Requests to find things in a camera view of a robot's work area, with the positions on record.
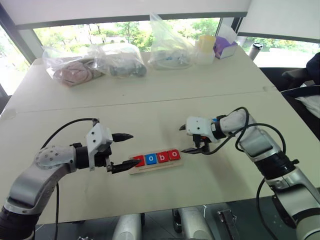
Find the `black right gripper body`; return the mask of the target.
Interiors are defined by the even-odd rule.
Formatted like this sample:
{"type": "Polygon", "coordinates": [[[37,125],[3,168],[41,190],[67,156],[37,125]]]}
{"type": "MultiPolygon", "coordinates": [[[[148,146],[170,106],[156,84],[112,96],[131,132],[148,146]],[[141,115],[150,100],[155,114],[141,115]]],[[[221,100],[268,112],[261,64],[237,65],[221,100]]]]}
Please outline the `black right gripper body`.
{"type": "Polygon", "coordinates": [[[194,134],[192,136],[194,145],[195,145],[195,153],[209,153],[210,152],[210,143],[211,140],[206,136],[201,136],[199,134],[194,134]]]}

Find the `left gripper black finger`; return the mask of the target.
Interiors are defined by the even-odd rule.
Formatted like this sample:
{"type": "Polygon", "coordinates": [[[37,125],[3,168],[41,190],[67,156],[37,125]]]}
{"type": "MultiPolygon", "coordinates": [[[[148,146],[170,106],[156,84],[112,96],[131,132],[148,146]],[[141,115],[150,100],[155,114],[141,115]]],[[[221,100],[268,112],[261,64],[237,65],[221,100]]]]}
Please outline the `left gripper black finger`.
{"type": "Polygon", "coordinates": [[[140,161],[138,159],[129,159],[123,161],[121,164],[114,164],[113,162],[110,163],[111,165],[111,173],[112,174],[117,174],[121,172],[125,172],[130,170],[131,168],[135,167],[138,165],[140,161]]]}
{"type": "Polygon", "coordinates": [[[132,139],[133,137],[134,137],[133,135],[128,134],[128,133],[113,133],[112,134],[112,140],[115,143],[123,142],[123,141],[129,140],[129,139],[132,139]]]}

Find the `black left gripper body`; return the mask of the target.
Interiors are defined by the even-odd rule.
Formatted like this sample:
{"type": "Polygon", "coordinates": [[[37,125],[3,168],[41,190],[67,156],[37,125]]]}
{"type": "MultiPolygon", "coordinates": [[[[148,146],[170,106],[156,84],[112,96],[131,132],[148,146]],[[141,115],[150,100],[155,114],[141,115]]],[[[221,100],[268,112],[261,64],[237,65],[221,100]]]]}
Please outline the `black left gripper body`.
{"type": "Polygon", "coordinates": [[[110,160],[110,155],[112,155],[111,146],[105,147],[103,150],[99,150],[94,155],[94,166],[95,167],[105,167],[107,172],[112,172],[113,162],[110,160]]]}

